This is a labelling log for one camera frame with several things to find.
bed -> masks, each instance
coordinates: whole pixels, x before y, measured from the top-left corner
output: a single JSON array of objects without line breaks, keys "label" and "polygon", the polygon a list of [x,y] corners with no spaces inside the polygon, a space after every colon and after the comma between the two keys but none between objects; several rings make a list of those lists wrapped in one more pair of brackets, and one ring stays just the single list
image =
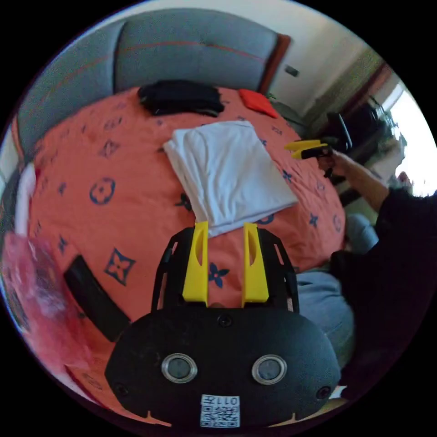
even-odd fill
[{"label": "bed", "polygon": [[[185,26],[175,26],[181,22]],[[289,37],[240,17],[184,9],[141,14],[77,40],[46,68],[14,119],[22,160],[3,195],[1,241],[12,228],[20,170],[33,161],[38,180],[30,236],[50,240],[63,271],[81,254],[136,320],[150,311],[156,267],[170,237],[195,223],[163,143],[175,129],[247,120],[299,200],[258,225],[282,239],[296,272],[326,262],[344,239],[334,187],[315,159],[293,160],[284,150],[299,139],[284,119],[246,108],[237,92],[266,93],[289,44]],[[218,86],[224,112],[152,117],[138,101],[138,87],[176,78]],[[210,239],[208,261],[209,304],[240,306],[242,229]],[[95,365],[86,373],[66,368],[69,378],[100,405],[154,423],[120,406],[103,375],[114,344],[82,321]]]}]

hand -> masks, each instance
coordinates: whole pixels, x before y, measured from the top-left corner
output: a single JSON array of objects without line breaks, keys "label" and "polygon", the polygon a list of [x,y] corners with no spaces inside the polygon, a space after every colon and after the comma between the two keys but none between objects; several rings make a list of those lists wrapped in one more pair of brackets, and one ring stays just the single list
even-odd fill
[{"label": "hand", "polygon": [[317,162],[320,170],[325,172],[332,168],[332,172],[336,176],[345,176],[351,165],[354,165],[352,159],[336,150],[333,150],[331,156],[317,158]]}]

black clothing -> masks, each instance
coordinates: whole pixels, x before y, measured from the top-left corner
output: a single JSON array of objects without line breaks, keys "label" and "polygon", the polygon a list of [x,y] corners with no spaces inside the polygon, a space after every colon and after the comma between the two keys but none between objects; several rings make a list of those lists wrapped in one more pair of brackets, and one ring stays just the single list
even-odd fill
[{"label": "black clothing", "polygon": [[191,81],[159,81],[141,87],[138,97],[153,115],[196,112],[217,117],[224,111],[216,88]]},{"label": "black clothing", "polygon": [[437,197],[390,190],[378,216],[380,241],[342,278],[356,323],[356,350],[344,368],[344,398],[369,390],[416,333],[437,288]]}]

window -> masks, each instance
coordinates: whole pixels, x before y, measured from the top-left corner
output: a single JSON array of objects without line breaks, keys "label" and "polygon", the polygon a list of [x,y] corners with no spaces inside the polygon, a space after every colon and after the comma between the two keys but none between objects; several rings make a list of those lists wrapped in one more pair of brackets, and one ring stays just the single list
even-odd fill
[{"label": "window", "polygon": [[395,175],[407,174],[415,196],[434,194],[437,190],[437,147],[422,111],[411,94],[404,90],[390,112],[407,141],[405,158]]}]

screw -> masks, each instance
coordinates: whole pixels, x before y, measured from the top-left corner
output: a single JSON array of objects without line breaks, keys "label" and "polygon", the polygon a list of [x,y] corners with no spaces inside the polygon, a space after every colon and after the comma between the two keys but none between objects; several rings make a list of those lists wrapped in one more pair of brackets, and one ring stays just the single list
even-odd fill
[{"label": "screw", "polygon": [[231,316],[227,315],[227,314],[222,314],[221,316],[219,316],[218,318],[218,324],[222,327],[222,328],[227,328],[229,326],[232,325],[232,319]]},{"label": "screw", "polygon": [[324,386],[318,390],[315,397],[317,399],[325,399],[329,395],[330,391],[331,391],[331,387]]},{"label": "screw", "polygon": [[120,396],[126,396],[129,393],[129,390],[122,384],[117,384],[115,389]]}]

